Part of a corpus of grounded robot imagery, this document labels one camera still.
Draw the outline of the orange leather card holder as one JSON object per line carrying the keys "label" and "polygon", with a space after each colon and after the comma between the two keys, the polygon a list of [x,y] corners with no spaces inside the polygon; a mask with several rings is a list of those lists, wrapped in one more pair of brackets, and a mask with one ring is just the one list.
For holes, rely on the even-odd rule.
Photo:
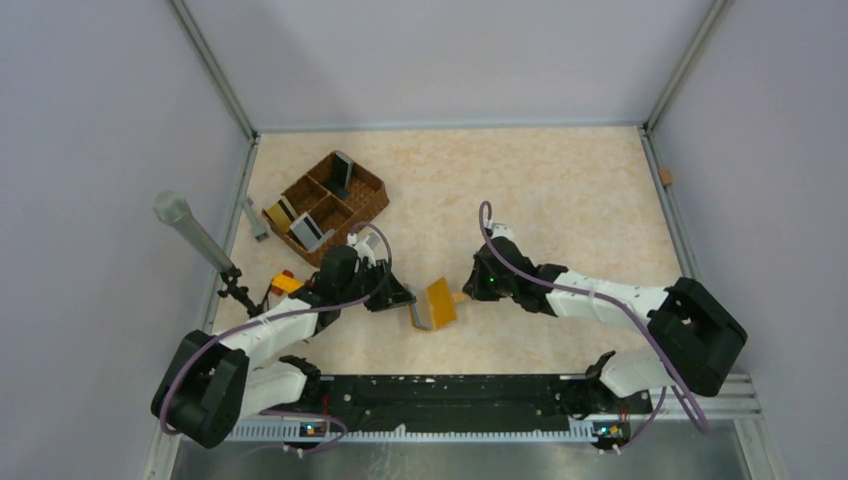
{"label": "orange leather card holder", "polygon": [[468,299],[467,294],[452,290],[447,279],[441,277],[424,290],[422,301],[408,306],[411,326],[425,332],[440,330],[457,320],[457,306]]}

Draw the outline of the brown wicker divided basket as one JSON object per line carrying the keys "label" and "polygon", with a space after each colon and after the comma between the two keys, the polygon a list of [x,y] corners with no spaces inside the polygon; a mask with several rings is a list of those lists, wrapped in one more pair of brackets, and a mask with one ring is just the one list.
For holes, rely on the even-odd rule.
{"label": "brown wicker divided basket", "polygon": [[346,199],[339,199],[331,193],[326,188],[326,183],[330,176],[331,154],[334,151],[336,150],[317,162],[276,199],[277,201],[281,195],[286,196],[299,216],[308,212],[323,230],[333,228],[336,233],[327,243],[317,251],[308,253],[290,231],[286,233],[275,231],[266,220],[264,210],[276,201],[262,210],[262,217],[268,222],[271,231],[314,267],[320,265],[321,259],[330,248],[347,241],[347,235],[351,233],[355,224],[374,220],[389,205],[384,181],[349,155],[355,162],[350,195]]}

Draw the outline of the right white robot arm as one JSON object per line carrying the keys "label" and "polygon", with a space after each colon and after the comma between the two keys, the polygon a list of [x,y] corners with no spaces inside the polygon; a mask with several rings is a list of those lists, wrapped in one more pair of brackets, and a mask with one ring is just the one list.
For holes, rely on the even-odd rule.
{"label": "right white robot arm", "polygon": [[741,324],[700,282],[635,286],[589,277],[556,264],[535,264],[504,224],[486,221],[463,287],[470,298],[507,298],[530,313],[584,318],[643,336],[638,349],[604,354],[586,374],[589,404],[612,412],[627,396],[675,386],[716,396],[748,340]]}

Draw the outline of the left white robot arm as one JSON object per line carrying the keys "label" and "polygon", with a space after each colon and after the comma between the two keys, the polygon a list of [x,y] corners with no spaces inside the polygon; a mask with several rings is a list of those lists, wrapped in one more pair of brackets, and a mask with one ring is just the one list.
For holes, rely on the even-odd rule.
{"label": "left white robot arm", "polygon": [[381,312],[412,304],[414,295],[392,273],[390,245],[376,226],[324,255],[319,270],[270,310],[217,335],[201,330],[180,342],[151,401],[167,435],[205,448],[222,443],[237,423],[287,404],[308,413],[319,404],[317,368],[280,351],[327,329],[342,311],[362,305]]}

